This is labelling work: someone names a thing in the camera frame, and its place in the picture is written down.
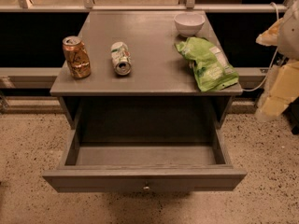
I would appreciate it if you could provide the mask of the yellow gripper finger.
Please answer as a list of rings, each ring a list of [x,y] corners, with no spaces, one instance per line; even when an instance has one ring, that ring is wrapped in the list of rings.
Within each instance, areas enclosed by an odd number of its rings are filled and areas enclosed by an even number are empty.
[[[255,117],[258,121],[274,120],[299,97],[299,62],[289,60],[282,66],[274,65],[263,87]]]
[[[266,31],[257,36],[256,43],[267,47],[276,46],[282,22],[282,18],[275,21]]]

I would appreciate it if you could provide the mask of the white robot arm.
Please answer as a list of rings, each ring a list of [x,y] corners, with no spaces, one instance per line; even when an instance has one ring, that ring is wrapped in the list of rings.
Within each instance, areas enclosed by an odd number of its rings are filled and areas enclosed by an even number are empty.
[[[255,116],[259,121],[268,121],[276,119],[299,97],[299,0],[292,3],[282,18],[259,34],[256,42],[276,46],[278,53],[288,59],[286,64],[274,65],[267,72]]]

